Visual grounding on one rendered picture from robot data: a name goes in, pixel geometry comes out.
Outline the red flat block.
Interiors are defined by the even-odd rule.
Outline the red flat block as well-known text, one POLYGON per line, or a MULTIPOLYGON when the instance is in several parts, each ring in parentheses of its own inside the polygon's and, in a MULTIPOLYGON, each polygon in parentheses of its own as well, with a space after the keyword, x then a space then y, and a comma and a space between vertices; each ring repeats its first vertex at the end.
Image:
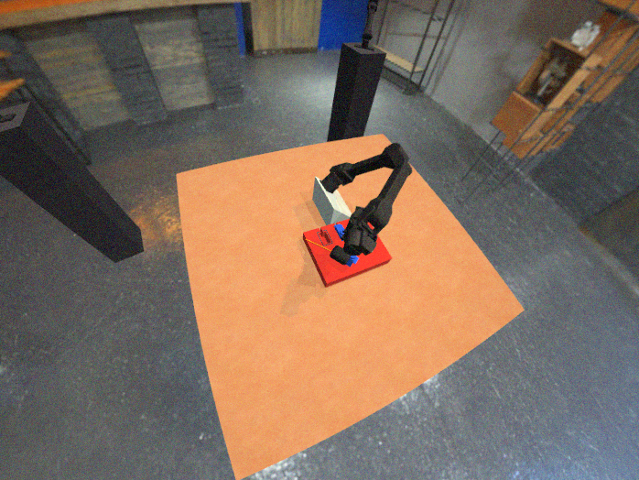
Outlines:
POLYGON ((303 233, 303 240, 325 288, 343 282, 347 279, 357 277, 375 268, 384 266, 393 259, 379 236, 377 237, 377 244, 374 251, 367 256, 363 253, 360 256, 357 256, 359 257, 359 260, 356 264, 352 264, 351 267, 342 265, 332 259, 330 257, 330 251, 318 245, 322 245, 331 251, 336 245, 343 248, 344 241, 341 240, 341 237, 344 234, 343 231, 349 220, 350 219, 337 222, 336 225, 329 224, 323 226, 320 230, 317 228, 303 233), (308 239, 318 245, 312 244, 305 239, 308 239))

